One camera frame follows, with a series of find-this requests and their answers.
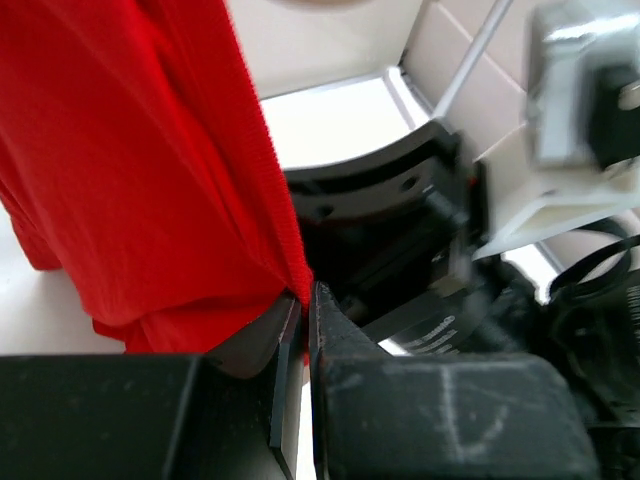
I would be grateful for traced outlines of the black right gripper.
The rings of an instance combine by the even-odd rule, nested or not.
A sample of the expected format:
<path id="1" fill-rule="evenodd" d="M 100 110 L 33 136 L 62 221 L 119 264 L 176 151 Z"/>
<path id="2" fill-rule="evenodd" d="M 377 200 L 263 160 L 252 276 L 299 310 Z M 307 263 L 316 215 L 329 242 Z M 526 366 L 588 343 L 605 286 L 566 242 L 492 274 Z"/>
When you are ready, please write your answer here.
<path id="1" fill-rule="evenodd" d="M 486 168 L 430 120 L 378 150 L 285 172 L 307 261 L 365 327 L 452 276 L 488 241 Z"/>

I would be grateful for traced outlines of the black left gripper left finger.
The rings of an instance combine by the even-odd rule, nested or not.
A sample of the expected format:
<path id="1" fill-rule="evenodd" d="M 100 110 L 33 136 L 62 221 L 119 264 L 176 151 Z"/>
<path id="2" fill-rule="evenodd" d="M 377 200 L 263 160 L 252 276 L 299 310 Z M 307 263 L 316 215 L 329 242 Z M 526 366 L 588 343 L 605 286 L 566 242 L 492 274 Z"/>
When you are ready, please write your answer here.
<path id="1" fill-rule="evenodd" d="M 202 355 L 1 361 L 5 479 L 291 479 L 301 306 L 279 297 Z"/>

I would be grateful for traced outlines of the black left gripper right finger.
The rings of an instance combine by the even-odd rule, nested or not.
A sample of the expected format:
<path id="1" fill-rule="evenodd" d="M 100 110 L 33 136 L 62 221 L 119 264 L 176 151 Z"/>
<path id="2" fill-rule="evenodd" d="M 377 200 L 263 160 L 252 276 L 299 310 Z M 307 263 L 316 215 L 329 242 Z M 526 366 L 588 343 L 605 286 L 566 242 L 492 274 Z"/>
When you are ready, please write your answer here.
<path id="1" fill-rule="evenodd" d="M 570 389 L 530 354 L 394 356 L 313 288 L 309 350 L 321 479 L 596 479 Z"/>

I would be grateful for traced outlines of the red t shirt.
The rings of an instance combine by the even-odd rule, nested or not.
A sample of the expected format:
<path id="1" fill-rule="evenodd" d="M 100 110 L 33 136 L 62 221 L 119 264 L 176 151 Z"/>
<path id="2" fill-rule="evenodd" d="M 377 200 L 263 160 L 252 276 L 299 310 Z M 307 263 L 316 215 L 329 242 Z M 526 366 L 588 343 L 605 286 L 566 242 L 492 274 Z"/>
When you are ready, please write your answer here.
<path id="1" fill-rule="evenodd" d="M 1 200 L 130 353 L 203 353 L 312 274 L 222 1 L 5 1 Z"/>

